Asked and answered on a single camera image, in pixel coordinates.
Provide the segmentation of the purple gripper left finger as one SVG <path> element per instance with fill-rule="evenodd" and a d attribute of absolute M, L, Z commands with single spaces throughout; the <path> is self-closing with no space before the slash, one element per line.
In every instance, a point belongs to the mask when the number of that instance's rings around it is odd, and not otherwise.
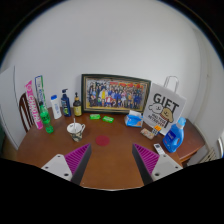
<path fill-rule="evenodd" d="M 42 169 L 79 185 L 91 152 L 91 145 L 86 144 L 66 155 L 57 154 Z"/>

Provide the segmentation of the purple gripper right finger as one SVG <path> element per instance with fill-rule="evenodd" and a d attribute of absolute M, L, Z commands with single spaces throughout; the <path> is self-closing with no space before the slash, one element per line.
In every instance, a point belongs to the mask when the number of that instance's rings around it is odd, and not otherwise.
<path fill-rule="evenodd" d="M 132 146 L 132 154 L 145 185 L 182 169 L 169 155 L 159 155 L 138 144 Z"/>

